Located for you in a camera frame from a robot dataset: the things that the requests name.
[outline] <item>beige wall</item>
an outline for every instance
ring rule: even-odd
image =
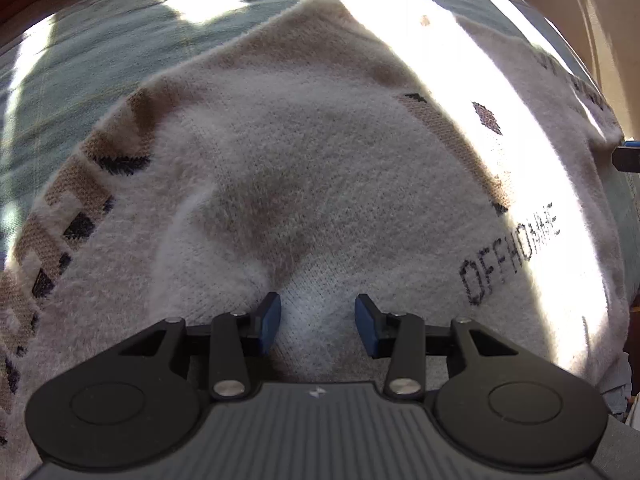
[[[640,0],[528,0],[600,85],[626,137],[640,139]]]

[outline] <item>silver screw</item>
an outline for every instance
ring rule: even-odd
[[[389,389],[396,395],[413,395],[421,390],[420,383],[407,377],[394,379],[389,383]]]
[[[220,397],[237,397],[244,394],[244,384],[235,379],[218,381],[213,385],[213,391]]]

